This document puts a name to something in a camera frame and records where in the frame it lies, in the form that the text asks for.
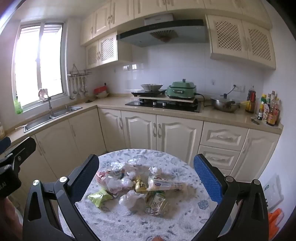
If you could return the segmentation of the condiment bottle group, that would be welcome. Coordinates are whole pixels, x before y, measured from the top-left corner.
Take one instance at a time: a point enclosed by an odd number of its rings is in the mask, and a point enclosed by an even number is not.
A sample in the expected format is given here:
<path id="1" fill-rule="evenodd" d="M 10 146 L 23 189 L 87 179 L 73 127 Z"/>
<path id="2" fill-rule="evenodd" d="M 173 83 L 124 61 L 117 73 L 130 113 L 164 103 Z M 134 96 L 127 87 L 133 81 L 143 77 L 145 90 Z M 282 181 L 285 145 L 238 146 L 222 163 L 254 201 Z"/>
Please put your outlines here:
<path id="1" fill-rule="evenodd" d="M 262 94 L 259 100 L 257 119 L 269 126 L 277 126 L 280 120 L 280 99 L 275 91 Z"/>

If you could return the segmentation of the hanging utensil rack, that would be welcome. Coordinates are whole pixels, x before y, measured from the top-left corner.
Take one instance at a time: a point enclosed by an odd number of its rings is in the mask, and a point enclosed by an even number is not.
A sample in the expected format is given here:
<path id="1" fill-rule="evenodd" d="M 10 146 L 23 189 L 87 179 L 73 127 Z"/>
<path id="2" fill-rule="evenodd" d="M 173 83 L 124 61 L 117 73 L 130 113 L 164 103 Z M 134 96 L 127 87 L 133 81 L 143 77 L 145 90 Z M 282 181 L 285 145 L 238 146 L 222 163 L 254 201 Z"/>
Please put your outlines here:
<path id="1" fill-rule="evenodd" d="M 79 100 L 88 98 L 90 92 L 88 90 L 87 77 L 92 73 L 89 70 L 78 70 L 75 64 L 72 70 L 67 74 L 68 77 L 68 91 L 70 100 Z"/>

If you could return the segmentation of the cream cabinets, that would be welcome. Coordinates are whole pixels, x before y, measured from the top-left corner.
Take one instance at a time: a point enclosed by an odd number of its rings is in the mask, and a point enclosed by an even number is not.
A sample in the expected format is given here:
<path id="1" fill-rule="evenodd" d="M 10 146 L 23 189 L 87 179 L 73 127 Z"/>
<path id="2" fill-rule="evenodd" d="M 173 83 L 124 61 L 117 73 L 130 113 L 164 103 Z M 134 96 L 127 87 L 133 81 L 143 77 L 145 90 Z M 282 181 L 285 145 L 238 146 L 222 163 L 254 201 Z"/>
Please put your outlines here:
<path id="1" fill-rule="evenodd" d="M 258 178 L 280 138 L 282 126 L 254 124 L 250 116 L 212 112 L 190 119 L 135 111 L 87 108 L 68 113 L 26 133 L 23 126 L 10 138 L 17 145 L 31 136 L 37 148 L 20 172 L 22 186 L 13 197 L 24 202 L 30 182 L 45 182 L 69 174 L 89 154 L 102 155 L 123 149 L 150 149 L 171 154 L 191 165 L 196 154 L 225 175 L 239 181 Z"/>
<path id="2" fill-rule="evenodd" d="M 262 1 L 108 1 L 82 21 L 86 68 L 131 61 L 131 47 L 209 43 L 212 59 L 275 69 Z"/>

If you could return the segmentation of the white rice sack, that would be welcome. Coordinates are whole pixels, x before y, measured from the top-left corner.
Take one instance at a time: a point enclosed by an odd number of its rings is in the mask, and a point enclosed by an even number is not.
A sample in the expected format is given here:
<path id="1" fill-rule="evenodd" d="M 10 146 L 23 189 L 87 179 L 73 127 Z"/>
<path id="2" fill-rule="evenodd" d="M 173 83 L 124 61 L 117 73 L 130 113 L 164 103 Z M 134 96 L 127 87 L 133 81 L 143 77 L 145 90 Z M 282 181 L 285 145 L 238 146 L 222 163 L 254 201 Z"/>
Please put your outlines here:
<path id="1" fill-rule="evenodd" d="M 281 193 L 280 177 L 274 174 L 266 183 L 264 190 L 265 201 L 267 210 L 274 209 L 284 199 Z"/>

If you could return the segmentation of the gas stove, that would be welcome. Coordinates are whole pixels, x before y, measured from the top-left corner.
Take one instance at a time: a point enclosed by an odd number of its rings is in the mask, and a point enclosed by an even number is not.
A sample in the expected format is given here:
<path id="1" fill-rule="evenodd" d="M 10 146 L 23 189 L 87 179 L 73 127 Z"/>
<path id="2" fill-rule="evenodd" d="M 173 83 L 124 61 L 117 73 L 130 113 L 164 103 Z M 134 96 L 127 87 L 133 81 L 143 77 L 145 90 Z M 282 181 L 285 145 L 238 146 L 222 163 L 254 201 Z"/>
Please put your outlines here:
<path id="1" fill-rule="evenodd" d="M 182 99 L 172 99 L 169 97 L 164 97 L 164 98 L 139 97 L 133 101 L 126 103 L 125 105 L 147 107 L 147 108 L 180 110 L 180 111 L 188 111 L 193 113 L 199 113 L 201 110 L 201 104 L 197 99 L 182 100 Z"/>

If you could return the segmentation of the plastic bag with red print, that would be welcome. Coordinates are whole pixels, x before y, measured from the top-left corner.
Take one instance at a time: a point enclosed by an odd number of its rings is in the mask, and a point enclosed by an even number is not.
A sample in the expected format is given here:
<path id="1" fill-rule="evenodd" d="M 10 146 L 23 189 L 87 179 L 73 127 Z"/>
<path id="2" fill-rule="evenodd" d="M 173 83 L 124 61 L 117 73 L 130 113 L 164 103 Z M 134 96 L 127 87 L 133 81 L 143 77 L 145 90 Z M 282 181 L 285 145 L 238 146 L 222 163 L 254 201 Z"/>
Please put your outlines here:
<path id="1" fill-rule="evenodd" d="M 97 171 L 95 174 L 95 179 L 99 185 L 112 194 L 116 194 L 123 189 L 122 177 L 123 173 L 121 171 Z"/>

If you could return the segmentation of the faucet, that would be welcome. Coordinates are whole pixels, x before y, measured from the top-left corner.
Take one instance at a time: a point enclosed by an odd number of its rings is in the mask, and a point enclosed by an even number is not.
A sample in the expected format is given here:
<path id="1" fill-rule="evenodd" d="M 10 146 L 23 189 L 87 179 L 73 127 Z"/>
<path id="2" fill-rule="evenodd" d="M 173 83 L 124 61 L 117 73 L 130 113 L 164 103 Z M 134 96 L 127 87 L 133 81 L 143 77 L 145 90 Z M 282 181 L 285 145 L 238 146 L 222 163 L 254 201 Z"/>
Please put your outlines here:
<path id="1" fill-rule="evenodd" d="M 48 95 L 48 89 L 40 88 L 39 92 L 38 92 L 38 97 L 39 97 L 40 101 L 48 102 L 50 115 L 53 116 L 54 113 L 53 113 L 53 108 L 51 105 L 51 97 Z"/>

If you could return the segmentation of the white plastic bag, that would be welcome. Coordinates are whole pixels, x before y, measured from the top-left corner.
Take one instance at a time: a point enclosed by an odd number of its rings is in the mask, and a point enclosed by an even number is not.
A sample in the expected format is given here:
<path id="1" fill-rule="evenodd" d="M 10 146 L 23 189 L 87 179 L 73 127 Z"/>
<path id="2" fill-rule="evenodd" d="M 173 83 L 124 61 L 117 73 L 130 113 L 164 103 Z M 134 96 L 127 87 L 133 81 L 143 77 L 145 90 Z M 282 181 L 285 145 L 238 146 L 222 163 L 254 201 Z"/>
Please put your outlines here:
<path id="1" fill-rule="evenodd" d="M 135 192 L 135 190 L 130 190 L 128 193 L 120 197 L 119 204 L 126 207 L 127 209 L 131 209 L 135 206 L 138 199 L 144 197 L 144 193 L 138 193 Z"/>

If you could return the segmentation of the yellow snack packet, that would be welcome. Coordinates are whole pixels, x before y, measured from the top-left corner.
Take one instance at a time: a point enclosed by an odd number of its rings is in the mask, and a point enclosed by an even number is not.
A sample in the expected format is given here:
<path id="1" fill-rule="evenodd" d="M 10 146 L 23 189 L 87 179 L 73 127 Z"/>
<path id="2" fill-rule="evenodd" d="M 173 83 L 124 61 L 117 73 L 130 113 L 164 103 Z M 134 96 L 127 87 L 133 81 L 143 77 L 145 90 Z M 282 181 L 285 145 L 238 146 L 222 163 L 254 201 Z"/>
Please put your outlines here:
<path id="1" fill-rule="evenodd" d="M 142 180 L 141 176 L 137 176 L 136 178 L 136 184 L 135 184 L 135 192 L 146 192 L 147 185 Z"/>

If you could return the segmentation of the range hood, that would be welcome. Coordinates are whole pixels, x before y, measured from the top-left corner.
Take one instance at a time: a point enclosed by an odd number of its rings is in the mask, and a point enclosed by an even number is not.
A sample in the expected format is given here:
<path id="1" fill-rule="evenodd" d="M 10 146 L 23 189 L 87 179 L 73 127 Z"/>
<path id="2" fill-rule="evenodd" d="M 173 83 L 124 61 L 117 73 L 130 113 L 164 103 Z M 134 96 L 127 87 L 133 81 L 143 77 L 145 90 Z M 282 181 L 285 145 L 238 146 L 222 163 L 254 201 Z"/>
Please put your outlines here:
<path id="1" fill-rule="evenodd" d="M 144 25 L 116 36 L 120 42 L 137 47 L 150 47 L 167 44 L 206 43 L 209 40 L 203 18 L 177 16 L 171 21 Z"/>

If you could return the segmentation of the long bread package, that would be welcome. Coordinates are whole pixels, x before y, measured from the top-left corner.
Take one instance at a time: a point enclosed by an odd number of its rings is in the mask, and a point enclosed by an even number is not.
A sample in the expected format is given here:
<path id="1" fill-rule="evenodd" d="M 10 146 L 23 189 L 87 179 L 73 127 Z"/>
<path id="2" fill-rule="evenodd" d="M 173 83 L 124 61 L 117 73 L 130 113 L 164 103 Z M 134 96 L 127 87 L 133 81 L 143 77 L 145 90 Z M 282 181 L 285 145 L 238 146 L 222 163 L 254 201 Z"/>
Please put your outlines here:
<path id="1" fill-rule="evenodd" d="M 176 182 L 159 176 L 149 176 L 148 191 L 167 191 L 167 190 L 185 190 L 186 184 L 183 182 Z"/>

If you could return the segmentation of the steel kitchen sink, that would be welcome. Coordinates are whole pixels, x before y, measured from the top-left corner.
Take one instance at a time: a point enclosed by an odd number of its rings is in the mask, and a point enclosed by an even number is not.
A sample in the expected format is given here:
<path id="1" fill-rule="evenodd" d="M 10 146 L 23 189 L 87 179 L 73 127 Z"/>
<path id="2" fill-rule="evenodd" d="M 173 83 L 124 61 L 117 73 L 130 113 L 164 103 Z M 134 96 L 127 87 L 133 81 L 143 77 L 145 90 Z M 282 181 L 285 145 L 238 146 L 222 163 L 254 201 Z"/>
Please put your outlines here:
<path id="1" fill-rule="evenodd" d="M 63 109 L 59 109 L 56 111 L 53 111 L 52 113 L 45 114 L 44 116 L 41 116 L 35 120 L 30 121 L 26 125 L 23 126 L 23 132 L 26 133 L 40 125 L 43 125 L 44 123 L 47 123 L 48 121 L 51 121 L 55 118 L 58 118 L 60 116 L 66 115 L 68 113 L 72 113 L 74 111 L 82 109 L 78 106 L 65 106 Z"/>

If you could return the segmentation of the steel wok pan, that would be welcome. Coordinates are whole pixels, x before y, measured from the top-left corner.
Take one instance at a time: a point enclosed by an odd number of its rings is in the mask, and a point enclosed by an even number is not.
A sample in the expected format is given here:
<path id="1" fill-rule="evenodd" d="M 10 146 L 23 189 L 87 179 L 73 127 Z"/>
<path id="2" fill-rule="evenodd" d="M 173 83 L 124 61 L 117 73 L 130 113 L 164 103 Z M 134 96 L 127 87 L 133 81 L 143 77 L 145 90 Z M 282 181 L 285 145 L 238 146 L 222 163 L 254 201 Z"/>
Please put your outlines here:
<path id="1" fill-rule="evenodd" d="M 234 113 L 240 108 L 240 103 L 229 98 L 226 93 L 221 96 L 211 97 L 211 105 L 215 109 L 226 113 Z"/>

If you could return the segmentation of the upper cream cabinets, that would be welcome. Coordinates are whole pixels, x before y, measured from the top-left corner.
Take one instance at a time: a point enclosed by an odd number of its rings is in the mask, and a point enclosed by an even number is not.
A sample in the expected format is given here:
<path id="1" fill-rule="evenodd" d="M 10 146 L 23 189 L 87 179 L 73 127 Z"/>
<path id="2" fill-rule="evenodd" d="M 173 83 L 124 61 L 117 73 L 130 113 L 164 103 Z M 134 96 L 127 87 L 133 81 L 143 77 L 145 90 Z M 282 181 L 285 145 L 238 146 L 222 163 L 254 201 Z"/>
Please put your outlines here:
<path id="1" fill-rule="evenodd" d="M 82 21 L 86 68 L 131 61 L 131 47 L 209 43 L 212 59 L 275 69 L 262 1 L 108 1 Z"/>

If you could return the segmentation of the lower cream cabinets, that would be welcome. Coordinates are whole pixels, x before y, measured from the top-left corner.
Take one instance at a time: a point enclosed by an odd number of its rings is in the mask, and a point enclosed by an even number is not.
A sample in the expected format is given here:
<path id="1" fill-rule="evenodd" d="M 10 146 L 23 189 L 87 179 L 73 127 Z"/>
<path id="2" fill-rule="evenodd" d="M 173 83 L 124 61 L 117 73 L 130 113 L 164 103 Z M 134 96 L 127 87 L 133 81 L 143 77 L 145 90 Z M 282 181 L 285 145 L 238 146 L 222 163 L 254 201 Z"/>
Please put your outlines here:
<path id="1" fill-rule="evenodd" d="M 68 113 L 26 133 L 23 126 L 10 138 L 17 145 L 31 136 L 37 148 L 20 172 L 22 186 L 13 197 L 24 202 L 30 182 L 45 182 L 69 174 L 89 154 L 102 155 L 123 149 L 150 149 L 171 154 L 191 165 L 196 154 L 225 175 L 239 181 L 258 178 L 280 138 L 282 126 L 254 124 L 250 116 L 212 112 L 190 119 L 135 111 L 87 108 Z"/>

